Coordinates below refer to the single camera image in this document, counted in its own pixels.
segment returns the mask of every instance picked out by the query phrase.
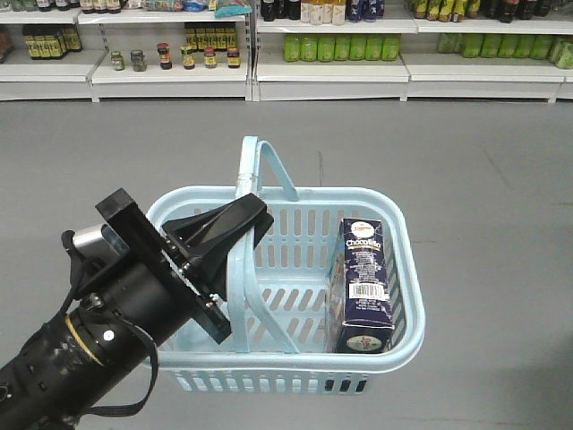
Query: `gray floor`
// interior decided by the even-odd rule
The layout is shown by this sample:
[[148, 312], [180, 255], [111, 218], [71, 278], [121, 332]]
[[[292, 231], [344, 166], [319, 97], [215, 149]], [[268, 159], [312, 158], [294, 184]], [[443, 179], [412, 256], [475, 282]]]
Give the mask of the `gray floor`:
[[[357, 398], [185, 394], [161, 375], [84, 430], [573, 428], [573, 104], [242, 101], [0, 104], [0, 364], [67, 292], [60, 233], [123, 186], [147, 208], [232, 185], [242, 137], [299, 185], [365, 186], [406, 215], [428, 323], [416, 359]], [[135, 401], [138, 369], [107, 402]]]

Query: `light blue plastic basket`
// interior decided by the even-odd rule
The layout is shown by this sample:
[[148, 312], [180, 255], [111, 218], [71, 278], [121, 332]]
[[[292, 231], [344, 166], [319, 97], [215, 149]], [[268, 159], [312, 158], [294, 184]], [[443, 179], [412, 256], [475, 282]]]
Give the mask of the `light blue plastic basket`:
[[[261, 155], [281, 186], [262, 186]], [[228, 256], [222, 309], [233, 334], [217, 345], [190, 321], [160, 350], [161, 367], [186, 391], [348, 395], [410, 361], [422, 345], [425, 316], [404, 216], [388, 197], [364, 188], [295, 188], [270, 144], [245, 137], [237, 187], [174, 190], [152, 205], [148, 218], [160, 230], [167, 220], [250, 192], [268, 204], [275, 223], [255, 251], [251, 232]], [[396, 329], [381, 354], [323, 352], [327, 272], [343, 217], [382, 219]]]

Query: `basket handle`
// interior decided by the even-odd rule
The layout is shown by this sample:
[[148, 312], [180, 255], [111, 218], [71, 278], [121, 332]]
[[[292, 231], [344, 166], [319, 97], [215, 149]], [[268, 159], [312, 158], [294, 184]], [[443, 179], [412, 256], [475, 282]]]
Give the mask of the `basket handle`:
[[[288, 200], [297, 201], [298, 193], [277, 153], [270, 143], [247, 136], [243, 140], [243, 152], [239, 166], [235, 197], [261, 190], [261, 154], [269, 162], [275, 176], [283, 187]], [[291, 337], [282, 329], [262, 298], [254, 270], [254, 233], [250, 230], [233, 247], [227, 257], [227, 310], [233, 331], [236, 352], [249, 352], [248, 328], [244, 315], [244, 302], [269, 331], [277, 344], [287, 353], [300, 352]]]
[[253, 136], [246, 136], [243, 139], [243, 151], [241, 152], [239, 176], [236, 183], [236, 197], [243, 197], [248, 193], [261, 193], [261, 155], [268, 161], [280, 186], [283, 187], [287, 199], [291, 202], [297, 202], [299, 200], [298, 192], [277, 152], [270, 143], [260, 141], [259, 138]]

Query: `barcode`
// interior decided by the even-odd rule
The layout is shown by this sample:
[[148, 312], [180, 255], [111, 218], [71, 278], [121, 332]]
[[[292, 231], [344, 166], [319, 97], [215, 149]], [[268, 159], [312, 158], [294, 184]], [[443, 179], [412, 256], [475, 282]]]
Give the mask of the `barcode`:
[[380, 284], [360, 283], [349, 285], [350, 298], [367, 298], [370, 300], [389, 300], [389, 295], [384, 292], [384, 286]]

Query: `robotic arm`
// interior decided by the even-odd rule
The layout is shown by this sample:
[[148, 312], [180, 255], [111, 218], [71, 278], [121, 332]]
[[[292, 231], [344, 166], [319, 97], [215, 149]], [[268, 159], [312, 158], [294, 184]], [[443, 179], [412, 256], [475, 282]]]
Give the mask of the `robotic arm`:
[[[191, 318], [217, 343], [230, 335], [217, 306], [227, 299], [227, 254], [251, 228], [257, 245], [273, 222], [254, 194], [169, 221], [165, 237], [123, 189], [96, 208], [107, 224], [62, 234], [72, 266], [62, 308], [0, 369], [0, 430], [70, 430], [86, 414], [139, 412], [157, 378], [156, 345]], [[146, 357], [142, 401], [93, 407]]]

